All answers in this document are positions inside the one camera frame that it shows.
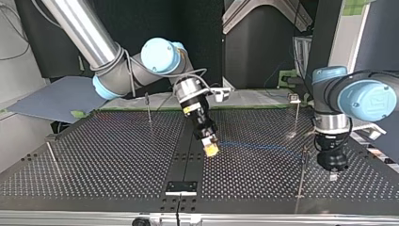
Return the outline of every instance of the light blue joint cap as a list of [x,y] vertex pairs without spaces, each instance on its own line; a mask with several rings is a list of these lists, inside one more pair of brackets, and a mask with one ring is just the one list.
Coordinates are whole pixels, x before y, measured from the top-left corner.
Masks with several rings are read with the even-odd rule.
[[180,64],[179,47],[175,43],[162,38],[148,40],[141,49],[141,61],[144,66],[153,73],[173,72]]
[[396,108],[397,97],[392,87],[375,80],[364,79],[345,87],[338,95],[338,107],[353,118],[379,121]]
[[100,82],[99,77],[94,76],[93,77],[93,86],[96,89],[96,92],[106,100],[113,100],[118,97],[122,97],[123,95],[116,94],[109,89],[107,89],[103,84]]
[[348,74],[346,67],[334,66],[316,69],[313,72],[312,84],[319,83],[331,78],[342,77]]

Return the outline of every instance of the white wall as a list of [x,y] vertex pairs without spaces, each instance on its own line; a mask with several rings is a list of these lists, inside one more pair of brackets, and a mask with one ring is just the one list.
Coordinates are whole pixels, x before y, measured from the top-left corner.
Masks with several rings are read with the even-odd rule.
[[[14,1],[0,0],[15,8]],[[19,28],[19,22],[7,9],[3,11]],[[26,42],[0,13],[0,58],[20,54]],[[46,85],[31,50],[18,58],[0,60],[0,109]],[[0,113],[0,171],[37,149],[51,133],[50,121],[12,113]]]

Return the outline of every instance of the robotic arm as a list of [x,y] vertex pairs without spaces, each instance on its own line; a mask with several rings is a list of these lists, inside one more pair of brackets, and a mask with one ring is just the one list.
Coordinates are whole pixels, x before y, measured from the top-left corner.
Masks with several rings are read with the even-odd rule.
[[42,2],[95,72],[93,85],[100,96],[112,100],[168,77],[184,115],[194,123],[196,139],[201,139],[208,156],[217,154],[217,129],[208,115],[205,96],[211,92],[221,102],[230,90],[211,89],[195,75],[181,43],[154,38],[144,44],[141,53],[129,56],[111,39],[86,0]]
[[328,67],[313,72],[312,85],[317,163],[325,170],[345,170],[349,166],[343,145],[352,131],[351,119],[380,121],[397,110],[397,75],[372,71],[347,74],[345,67]]

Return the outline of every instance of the white cable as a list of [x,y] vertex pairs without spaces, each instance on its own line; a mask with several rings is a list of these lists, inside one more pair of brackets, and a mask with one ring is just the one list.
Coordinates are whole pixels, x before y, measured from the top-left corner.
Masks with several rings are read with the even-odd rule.
[[39,7],[38,3],[36,2],[36,0],[32,0],[33,5],[35,6],[35,8],[38,10],[38,12],[41,14],[41,16],[43,16],[48,22],[50,22],[51,24],[58,26],[59,28],[62,29],[62,27],[57,24],[56,22],[54,22],[53,20],[51,20],[44,12],[43,10],[41,10],[41,8]]
[[[178,73],[178,74],[170,74],[170,75],[164,75],[164,74],[158,74],[158,73],[153,73],[151,72],[149,69],[147,69],[144,65],[142,65],[140,62],[138,62],[137,60],[135,60],[134,58],[132,58],[132,61],[139,66],[140,68],[142,68],[143,70],[147,71],[148,73],[151,73],[155,76],[159,76],[159,77],[164,77],[164,78],[175,78],[175,77],[181,77],[181,79],[183,77],[195,77],[197,79],[199,79],[199,81],[212,93],[214,93],[211,89],[211,87],[205,82],[205,80],[202,78],[202,76],[208,71],[207,69],[203,68],[203,69],[197,69],[191,72],[187,72],[187,73]],[[174,84],[173,84],[173,89],[175,89],[176,84],[181,80],[178,79]]]

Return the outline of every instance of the optical breadboard table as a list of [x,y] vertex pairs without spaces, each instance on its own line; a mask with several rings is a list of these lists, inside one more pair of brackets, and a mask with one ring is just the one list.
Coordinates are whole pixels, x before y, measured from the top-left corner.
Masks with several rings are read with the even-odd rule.
[[[356,141],[345,147],[349,169],[329,180],[311,117],[213,110],[221,151],[207,158],[180,111],[152,112],[152,122],[142,111],[94,112],[0,174],[0,225],[54,213],[399,215],[399,175]],[[166,195],[171,183],[194,185],[194,195]]]

